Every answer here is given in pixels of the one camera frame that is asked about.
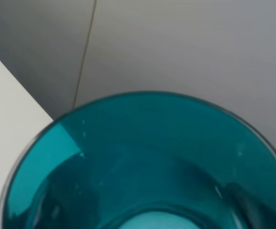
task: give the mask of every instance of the glass rim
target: glass rim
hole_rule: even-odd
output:
[[[181,97],[181,98],[186,98],[192,101],[196,101],[199,103],[202,103],[204,105],[210,106],[213,109],[216,109],[232,118],[234,118],[235,120],[237,120],[238,122],[240,122],[244,127],[246,127],[247,129],[249,129],[266,147],[267,149],[271,152],[271,154],[273,155],[274,159],[276,160],[276,149],[274,148],[274,146],[265,138],[265,136],[263,136],[254,126],[252,126],[251,124],[249,124],[245,119],[241,118],[240,116],[238,116],[237,114],[233,113],[232,111],[227,110],[226,108],[223,108],[217,104],[214,104],[212,102],[209,102],[207,100],[195,97],[195,96],[191,96],[191,95],[185,95],[185,94],[181,94],[181,93],[174,93],[174,92],[165,92],[165,91],[136,91],[136,92],[125,92],[125,93],[118,93],[118,94],[113,94],[113,95],[109,95],[109,96],[105,96],[103,98],[100,99],[95,99],[93,101],[90,101],[86,104],[80,105],[79,107],[75,108],[74,110],[68,111],[65,114],[61,115],[60,117],[58,117],[56,120],[53,120],[53,122],[51,122],[50,124],[48,124],[44,129],[42,129],[32,140],[30,140],[30,142],[25,146],[25,148],[23,149],[23,151],[20,153],[20,155],[17,157],[15,163],[13,164],[7,179],[2,187],[2,192],[0,195],[0,229],[2,229],[2,221],[3,221],[3,213],[4,213],[4,207],[5,207],[5,201],[7,199],[7,196],[9,194],[10,191],[10,187],[13,183],[13,180],[15,178],[15,175],[17,174],[20,165],[22,164],[22,162],[24,161],[25,157],[27,156],[27,154],[29,153],[30,149],[53,127],[55,126],[57,123],[59,123],[61,120],[63,120],[64,118],[70,116],[71,114],[84,109],[87,106],[90,106],[92,104],[97,104],[100,103],[104,100],[110,100],[110,99],[115,99],[118,97],[123,97],[123,96],[127,96],[127,95],[139,95],[139,94],[165,94],[168,96],[174,96],[174,97]]]

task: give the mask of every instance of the teal bowl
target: teal bowl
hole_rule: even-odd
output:
[[[18,159],[0,229],[276,229],[276,150],[235,114],[121,94],[45,128]]]

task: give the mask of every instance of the gray wall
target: gray wall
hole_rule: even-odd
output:
[[[0,60],[53,118],[73,107],[93,0],[0,0]]]
[[[276,146],[276,0],[98,0],[77,105],[135,90],[209,100]]]

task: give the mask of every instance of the white wall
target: white wall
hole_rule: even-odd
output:
[[[77,105],[135,90],[209,100],[276,147],[276,0],[98,0]]]
[[[0,0],[0,60],[53,117],[73,107],[94,0]]]

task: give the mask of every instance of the glass edge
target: glass edge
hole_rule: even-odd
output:
[[[29,150],[38,142],[39,139],[42,138],[42,136],[44,136],[44,134],[51,128],[53,127],[55,124],[59,123],[61,120],[63,120],[64,118],[68,117],[69,115],[71,115],[72,113],[78,112],[79,110],[82,110],[84,107],[95,104],[95,103],[99,103],[103,100],[108,100],[108,99],[112,99],[112,98],[117,98],[117,97],[122,97],[124,95],[138,95],[138,94],[165,94],[165,95],[170,95],[170,96],[175,96],[175,97],[181,97],[181,98],[188,98],[191,100],[195,100],[197,102],[201,102],[204,103],[208,106],[211,106],[213,108],[216,108],[217,110],[233,117],[235,120],[239,121],[242,125],[244,125],[245,127],[247,127],[250,131],[252,131],[262,142],[264,145],[266,145],[266,147],[269,149],[269,151],[272,153],[272,155],[274,156],[275,160],[276,160],[276,149],[274,148],[274,146],[256,129],[254,128],[251,124],[249,124],[246,120],[244,120],[243,118],[239,117],[237,114],[219,106],[216,105],[212,102],[209,102],[207,100],[201,99],[201,98],[197,98],[191,95],[185,95],[185,94],[179,94],[179,93],[173,93],[173,92],[164,92],[164,91],[137,91],[137,92],[125,92],[125,93],[120,93],[120,94],[114,94],[114,95],[110,95],[110,96],[106,96],[104,98],[100,98],[100,99],[96,99],[94,101],[91,101],[89,103],[80,105],[79,107],[75,108],[74,110],[71,110],[69,112],[66,112],[65,114],[63,114],[62,116],[60,116],[59,118],[57,118],[55,121],[51,122],[49,125],[47,125],[43,130],[41,130],[29,143],[28,145],[24,148],[24,150],[22,151],[22,153],[20,154],[20,156],[16,159],[15,164],[12,166],[6,182],[4,183],[3,187],[2,187],[2,193],[0,196],[0,229],[2,229],[2,220],[3,220],[3,212],[4,212],[4,206],[5,206],[5,201],[6,198],[9,194],[9,190],[10,190],[10,185],[14,180],[14,175],[17,173],[21,163],[23,162],[24,158],[26,157],[26,155],[28,154]]]

